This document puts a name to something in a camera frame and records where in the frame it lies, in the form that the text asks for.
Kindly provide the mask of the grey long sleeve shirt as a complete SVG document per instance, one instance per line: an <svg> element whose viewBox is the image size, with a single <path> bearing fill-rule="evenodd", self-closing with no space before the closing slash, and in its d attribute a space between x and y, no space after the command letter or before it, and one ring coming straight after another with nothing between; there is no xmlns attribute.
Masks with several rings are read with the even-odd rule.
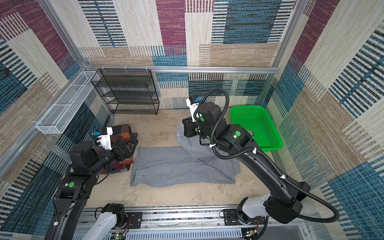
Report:
<svg viewBox="0 0 384 240"><path fill-rule="evenodd" d="M140 184L153 188L182 184L235 184L240 173L236 159L221 160L208 146L200 145L199 136L184 136L180 124L176 147L140 147L133 164L131 186Z"/></svg>

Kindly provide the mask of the green plastic basket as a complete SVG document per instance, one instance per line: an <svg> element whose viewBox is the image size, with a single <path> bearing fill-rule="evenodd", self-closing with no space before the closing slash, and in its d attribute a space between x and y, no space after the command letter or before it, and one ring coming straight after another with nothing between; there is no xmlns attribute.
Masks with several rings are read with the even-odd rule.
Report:
<svg viewBox="0 0 384 240"><path fill-rule="evenodd" d="M283 140L267 110L258 105L235 106L230 110L233 124L246 129L264 152L277 151Z"/></svg>

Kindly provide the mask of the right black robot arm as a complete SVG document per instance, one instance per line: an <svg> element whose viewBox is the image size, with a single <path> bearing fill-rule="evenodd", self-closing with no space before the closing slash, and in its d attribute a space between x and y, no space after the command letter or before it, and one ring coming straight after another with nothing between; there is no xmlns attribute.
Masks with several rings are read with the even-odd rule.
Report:
<svg viewBox="0 0 384 240"><path fill-rule="evenodd" d="M248 167L269 189L270 193L258 198L244 198L237 207L238 219L248 224L251 219L269 216L282 224L301 218L302 203L310 187L284 174L262 151L256 141L243 127L229 125L225 111L212 102L186 100L190 117L183 119L184 135L187 138L199 136L208 140L217 158L237 158Z"/></svg>

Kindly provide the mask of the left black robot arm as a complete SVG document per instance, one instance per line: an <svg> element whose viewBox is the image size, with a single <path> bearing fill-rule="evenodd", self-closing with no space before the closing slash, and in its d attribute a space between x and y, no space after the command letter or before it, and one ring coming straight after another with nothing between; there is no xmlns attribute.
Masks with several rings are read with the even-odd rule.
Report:
<svg viewBox="0 0 384 240"><path fill-rule="evenodd" d="M71 240L93 187L101 183L98 175L115 162L131 156L131 150L121 141L110 148L97 146L91 141L76 144L70 152L72 163L53 199L53 217L45 238ZM107 204L83 238L103 240L111 230L118 230L115 239L121 240L129 230L140 227L141 216L141 213L126 213L122 204Z"/></svg>

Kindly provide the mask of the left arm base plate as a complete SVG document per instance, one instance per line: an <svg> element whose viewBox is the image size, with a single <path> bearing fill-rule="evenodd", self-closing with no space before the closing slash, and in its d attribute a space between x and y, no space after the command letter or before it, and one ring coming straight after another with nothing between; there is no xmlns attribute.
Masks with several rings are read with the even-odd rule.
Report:
<svg viewBox="0 0 384 240"><path fill-rule="evenodd" d="M141 228L143 212L126 212L127 222L124 230L136 230Z"/></svg>

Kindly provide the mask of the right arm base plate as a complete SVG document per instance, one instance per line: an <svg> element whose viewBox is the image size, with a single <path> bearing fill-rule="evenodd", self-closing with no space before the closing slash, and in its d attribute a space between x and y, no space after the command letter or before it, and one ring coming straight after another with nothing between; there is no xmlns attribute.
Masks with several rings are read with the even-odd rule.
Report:
<svg viewBox="0 0 384 240"><path fill-rule="evenodd" d="M259 226L264 225L266 217L256 217L243 223L239 218L236 209L224 209L219 212L219 217L224 220L225 226Z"/></svg>

